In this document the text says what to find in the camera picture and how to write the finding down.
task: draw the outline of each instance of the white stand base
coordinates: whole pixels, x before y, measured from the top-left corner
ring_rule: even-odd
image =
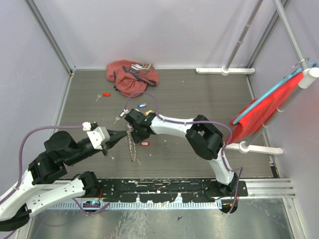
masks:
[[[272,148],[272,147],[264,147],[264,146],[256,146],[256,145],[250,145],[248,147],[244,146],[245,141],[242,141],[240,143],[232,143],[226,146],[226,149],[231,150],[238,150],[241,153],[265,153],[265,154],[272,154],[272,155],[280,155],[283,154],[284,151],[282,148]]]
[[[250,75],[255,73],[255,68],[196,68],[198,74],[222,74],[227,76],[229,74],[244,74]]]

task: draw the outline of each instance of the red towel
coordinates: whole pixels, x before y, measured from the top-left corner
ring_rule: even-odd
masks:
[[[107,65],[106,79],[115,82],[115,89],[126,97],[138,91],[145,91],[147,86],[157,86],[160,82],[159,75],[152,64],[128,60],[115,61]]]
[[[249,135],[250,133],[253,133],[256,130],[258,130],[259,127],[261,127],[262,124],[273,115],[273,113],[277,110],[277,107],[279,107],[288,98],[288,96],[297,87],[299,81],[302,78],[302,73],[299,73],[292,77],[278,89],[272,92],[269,96],[267,96],[258,105],[256,105],[250,112],[248,112],[244,117],[242,117],[242,119],[239,120],[237,124],[233,124],[233,122],[238,116],[234,117],[229,124],[231,126],[237,127],[233,130],[233,137],[230,143],[237,142],[245,136]],[[256,100],[257,99],[254,99],[248,106],[246,106],[239,113],[239,115]]]

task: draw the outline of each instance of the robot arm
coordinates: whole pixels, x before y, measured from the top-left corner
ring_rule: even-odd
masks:
[[[145,116],[135,109],[128,112],[125,120],[134,128],[132,132],[134,142],[141,142],[149,138],[151,134],[170,134],[187,139],[195,153],[210,163],[215,172],[216,180],[221,184],[221,191],[224,194],[232,192],[236,186],[237,175],[234,172],[229,172],[223,163],[221,157],[221,148],[224,144],[223,134],[211,123],[186,124],[192,121],[208,121],[206,117],[201,115],[186,120],[164,116],[161,118],[164,120],[157,117],[155,113],[149,113]],[[179,121],[184,124],[165,120]],[[224,159],[230,168],[226,156]]]
[[[93,197],[100,185],[93,172],[84,172],[79,178],[43,193],[49,184],[67,174],[65,164],[72,166],[98,152],[107,150],[127,135],[125,131],[107,130],[96,123],[83,123],[88,137],[75,142],[68,132],[54,133],[44,143],[45,152],[33,160],[22,176],[21,185],[0,205],[0,231],[13,231],[59,202],[81,196]],[[6,197],[16,184],[5,192]]]

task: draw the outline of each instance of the wood grain surface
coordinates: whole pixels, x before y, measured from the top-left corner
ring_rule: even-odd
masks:
[[[76,71],[65,104],[61,125],[77,125],[84,121],[96,121],[108,129],[124,130],[126,121],[121,119],[113,125],[116,115],[124,108],[127,97],[113,89],[114,83],[105,79],[105,71]],[[148,87],[159,101],[162,115],[189,119],[198,114],[210,120],[229,124],[241,109],[251,101],[245,76],[200,75],[192,69],[159,70],[160,83]],[[111,93],[102,97],[99,93]],[[147,103],[142,112],[155,109],[153,99],[147,95],[130,100],[128,108],[137,108]],[[217,126],[226,138],[227,130]],[[76,141],[86,133],[69,130]],[[140,161],[131,162],[127,142],[122,139],[109,150],[109,156],[98,153],[82,162],[68,167],[70,178],[77,173],[94,171],[99,178],[149,178],[149,177],[214,177],[209,163],[199,158],[182,138],[170,135],[152,135],[149,147],[137,145]],[[258,139],[255,144],[264,145]],[[244,167],[243,177],[272,177],[269,157],[263,154],[241,154],[227,150],[227,159],[232,168]]]

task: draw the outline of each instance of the red object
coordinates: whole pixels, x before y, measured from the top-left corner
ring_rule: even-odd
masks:
[[[245,136],[257,131],[263,123],[265,123],[277,110],[277,108],[289,97],[293,90],[297,87],[299,81],[303,78],[303,74],[299,73],[272,92],[263,101],[256,105],[250,112],[248,112],[237,124],[233,124],[234,117],[230,121],[231,126],[237,126],[233,130],[233,137],[230,143],[237,142]],[[239,114],[247,109],[257,99],[254,99],[248,106],[246,106]]]
[[[115,82],[115,90],[126,97],[138,91],[145,91],[147,86],[157,86],[160,82],[159,75],[151,63],[128,60],[115,61],[107,65],[106,79]]]
[[[141,142],[141,146],[150,146],[150,142],[148,142],[148,141],[142,141]]]

